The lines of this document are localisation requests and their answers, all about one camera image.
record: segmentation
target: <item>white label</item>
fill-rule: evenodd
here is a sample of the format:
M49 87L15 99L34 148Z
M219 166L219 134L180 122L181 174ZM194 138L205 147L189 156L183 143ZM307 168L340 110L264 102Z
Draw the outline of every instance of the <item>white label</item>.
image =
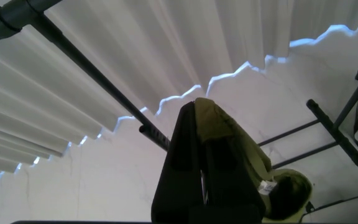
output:
M276 182L262 180L259 185L258 191L262 195L269 195L276 185Z

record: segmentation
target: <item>garment rack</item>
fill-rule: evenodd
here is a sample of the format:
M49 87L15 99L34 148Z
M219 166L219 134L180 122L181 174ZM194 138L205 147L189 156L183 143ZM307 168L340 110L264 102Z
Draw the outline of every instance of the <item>garment rack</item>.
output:
M59 3L61 0L12 0L3 6L0 6L0 40L13 36L21 31L26 25L33 26L47 40L55 44L65 55L75 62L86 74L88 74L98 85L108 92L116 101L118 101L126 110L128 110L142 126L139 131L151 141L168 151L169 139L158 130L154 124L147 119L136 106L126 98L63 34L63 32L44 14L44 11ZM275 136L259 146L264 146L278 139L284 138L290 134L301 131L312 125L321 123L334 138L334 142L313 149L310 152L280 162L273 166L274 169L285 166L292 162L304 159L313 154L322 152L334 146L340 145L346 154L358 166L358 150L349 142L349 140L340 132L339 126L349 114L350 110L358 101L358 87L346 103L344 109L333 123L324 111L313 100L307 102L307 107L316 116L316 120Z

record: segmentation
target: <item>white wall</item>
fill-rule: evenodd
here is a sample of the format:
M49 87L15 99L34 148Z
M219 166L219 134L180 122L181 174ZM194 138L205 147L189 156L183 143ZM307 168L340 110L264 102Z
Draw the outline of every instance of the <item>white wall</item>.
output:
M314 120L305 106L310 98L334 119L358 84L354 80L357 69L358 30L337 30L320 41L291 48L285 61L270 59L264 71L247 67L233 78L214 82L209 97L260 142ZM158 116L148 111L145 114L171 136L180 107L198 96L205 96L201 89L167 101ZM345 129L351 125L352 118L346 121ZM64 158L41 160L35 167L23 166L16 174L2 176L0 223L150 220L165 153L139 134L139 126L134 119L124 120L116 133L106 131L100 139L72 146ZM317 124L264 150L277 163L331 141ZM340 147L289 167L314 183L315 206L358 195L358 167ZM343 215L337 212L339 222L350 220L340 220Z

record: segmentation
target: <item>clothes rack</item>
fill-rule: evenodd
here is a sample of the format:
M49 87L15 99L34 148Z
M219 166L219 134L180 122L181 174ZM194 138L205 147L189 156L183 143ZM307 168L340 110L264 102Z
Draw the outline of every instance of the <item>clothes rack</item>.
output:
M33 26L46 39L54 43L65 55L72 59L86 74L88 74L97 84L117 100L126 110L128 110L142 126L139 131L156 143L165 151L168 150L170 141L164 134L147 119L135 105L126 98L107 78L104 76L62 33L62 31L44 14L44 11L59 3L61 0L12 0L3 6L0 6L0 40L13 36L21 31L26 25ZM285 166L292 162L304 159L313 154L322 152L334 146L340 145L346 154L358 166L358 150L349 142L349 140L339 130L339 126L344 118L349 114L352 107L358 101L358 87L351 96L350 100L341 111L338 118L333 123L324 111L313 100L307 102L307 107L316 116L316 120L304 124L300 127L275 136L259 145L263 146L284 138L290 134L301 131L317 123L321 123L334 138L334 142L313 149L310 152L296 156L287 161L283 161L273 166L274 169Z

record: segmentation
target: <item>olive green garment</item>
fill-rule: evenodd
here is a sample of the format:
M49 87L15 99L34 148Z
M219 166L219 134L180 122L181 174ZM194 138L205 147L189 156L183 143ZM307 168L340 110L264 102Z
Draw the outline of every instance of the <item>olive green garment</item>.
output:
M262 180L273 181L275 175L281 175L283 172L299 174L294 170L273 170L269 157L266 156L256 142L236 123L236 121L215 104L213 100L197 98L195 101L195 112L197 135L201 144L210 139L233 137L228 138L233 139L233 142L230 142L230 145L244 155L244 165L256 188L259 187ZM268 217L271 213L269 196L261 195L261 197L266 206L265 217ZM294 215L285 220L280 220L280 222L297 222L300 219L307 202L308 200ZM269 220L267 218L264 218L264 221L275 222L275 220Z

